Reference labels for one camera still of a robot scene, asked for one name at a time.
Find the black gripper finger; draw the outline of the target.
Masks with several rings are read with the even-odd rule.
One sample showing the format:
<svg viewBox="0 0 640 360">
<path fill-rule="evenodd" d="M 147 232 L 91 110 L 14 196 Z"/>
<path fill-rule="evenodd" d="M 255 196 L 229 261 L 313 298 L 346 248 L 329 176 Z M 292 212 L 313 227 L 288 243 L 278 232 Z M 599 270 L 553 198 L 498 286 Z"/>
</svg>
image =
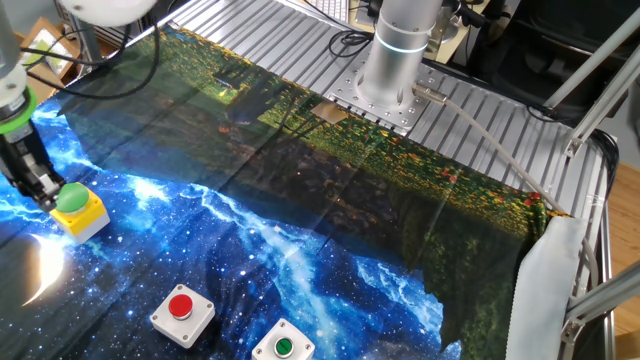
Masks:
<svg viewBox="0 0 640 360">
<path fill-rule="evenodd" d="M 51 212 L 55 208 L 55 184 L 50 180 L 36 181 L 26 185 L 28 195 L 43 212 Z"/>
<path fill-rule="evenodd" d="M 65 185 L 65 179 L 55 170 L 50 169 L 42 170 L 39 181 L 42 186 L 41 198 L 47 200 L 55 200 Z"/>
</svg>

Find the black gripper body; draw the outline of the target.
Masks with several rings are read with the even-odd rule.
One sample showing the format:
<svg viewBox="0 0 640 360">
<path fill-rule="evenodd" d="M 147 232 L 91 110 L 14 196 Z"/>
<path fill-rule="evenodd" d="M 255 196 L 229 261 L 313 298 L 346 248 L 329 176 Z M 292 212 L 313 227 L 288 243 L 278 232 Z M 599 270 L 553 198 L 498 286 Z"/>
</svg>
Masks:
<svg viewBox="0 0 640 360">
<path fill-rule="evenodd" d="M 32 122 L 1 136 L 1 170 L 21 193 L 50 192 L 50 160 Z"/>
</svg>

